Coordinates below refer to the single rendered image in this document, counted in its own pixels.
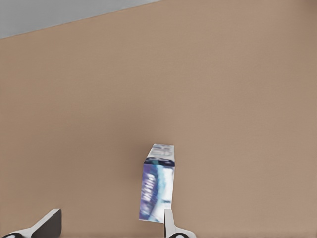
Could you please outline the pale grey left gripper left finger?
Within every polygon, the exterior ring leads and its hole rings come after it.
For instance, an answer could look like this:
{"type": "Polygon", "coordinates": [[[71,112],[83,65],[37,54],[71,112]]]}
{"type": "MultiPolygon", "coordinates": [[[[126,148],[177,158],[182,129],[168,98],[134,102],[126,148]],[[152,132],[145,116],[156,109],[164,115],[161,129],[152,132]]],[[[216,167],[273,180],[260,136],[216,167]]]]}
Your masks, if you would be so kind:
{"type": "Polygon", "coordinates": [[[62,210],[52,209],[33,226],[13,231],[1,238],[60,238],[62,210]]]}

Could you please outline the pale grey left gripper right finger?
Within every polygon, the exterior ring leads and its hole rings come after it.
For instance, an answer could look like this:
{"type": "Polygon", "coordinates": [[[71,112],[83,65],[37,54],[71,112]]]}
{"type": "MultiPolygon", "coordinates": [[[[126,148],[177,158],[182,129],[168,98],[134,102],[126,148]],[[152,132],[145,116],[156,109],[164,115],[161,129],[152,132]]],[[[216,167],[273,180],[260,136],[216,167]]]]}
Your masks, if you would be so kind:
{"type": "Polygon", "coordinates": [[[164,237],[165,238],[197,238],[196,235],[192,231],[179,228],[175,225],[173,211],[171,209],[164,210],[164,237]]]}

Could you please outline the blue and white printed box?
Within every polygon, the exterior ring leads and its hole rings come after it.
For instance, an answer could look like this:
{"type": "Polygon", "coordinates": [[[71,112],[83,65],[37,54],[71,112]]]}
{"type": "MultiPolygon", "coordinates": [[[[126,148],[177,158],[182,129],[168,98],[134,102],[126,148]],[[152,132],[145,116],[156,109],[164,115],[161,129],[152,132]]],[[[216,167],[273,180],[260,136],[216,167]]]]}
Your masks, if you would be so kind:
{"type": "Polygon", "coordinates": [[[164,222],[164,211],[172,207],[174,172],[174,146],[154,144],[143,163],[139,220],[164,222]]]}

